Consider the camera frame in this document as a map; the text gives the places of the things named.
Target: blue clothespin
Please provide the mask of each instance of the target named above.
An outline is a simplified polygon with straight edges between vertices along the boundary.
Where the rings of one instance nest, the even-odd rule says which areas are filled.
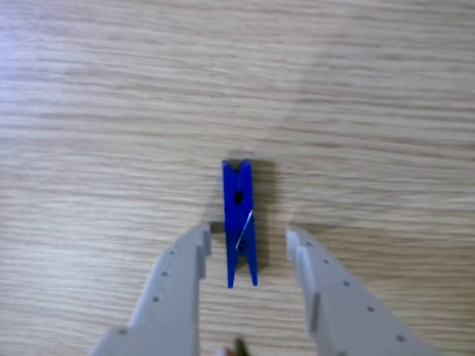
[[[228,287],[235,281],[239,256],[246,256],[252,284],[258,284],[258,260],[255,247],[252,167],[245,159],[235,170],[223,161],[224,230],[228,259]]]

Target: light wood tabletop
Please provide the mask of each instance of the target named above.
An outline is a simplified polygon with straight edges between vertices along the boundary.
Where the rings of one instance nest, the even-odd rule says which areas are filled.
[[[227,289],[215,234],[201,355],[315,355],[291,223],[474,355],[474,99],[471,0],[0,1],[0,355],[86,355],[127,323],[244,157],[259,286],[242,266]]]

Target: gray plastic part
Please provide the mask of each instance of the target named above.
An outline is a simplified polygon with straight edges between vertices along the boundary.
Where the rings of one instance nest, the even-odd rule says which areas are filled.
[[[307,231],[286,230],[319,356],[434,356]]]
[[[185,233],[159,256],[128,326],[105,334],[90,355],[198,355],[199,285],[210,254],[209,224]]]

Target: clothespin jaw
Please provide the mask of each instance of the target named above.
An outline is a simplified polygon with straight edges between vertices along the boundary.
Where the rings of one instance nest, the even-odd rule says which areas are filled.
[[[224,230],[228,263],[228,287],[235,280],[238,257],[245,256],[252,284],[258,284],[258,260],[255,247],[252,166],[248,159],[238,169],[223,161]]]

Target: small hole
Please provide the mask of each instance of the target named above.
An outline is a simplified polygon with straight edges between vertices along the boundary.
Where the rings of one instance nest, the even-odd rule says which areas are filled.
[[[244,193],[242,191],[237,191],[235,195],[235,203],[240,205],[243,202]]]

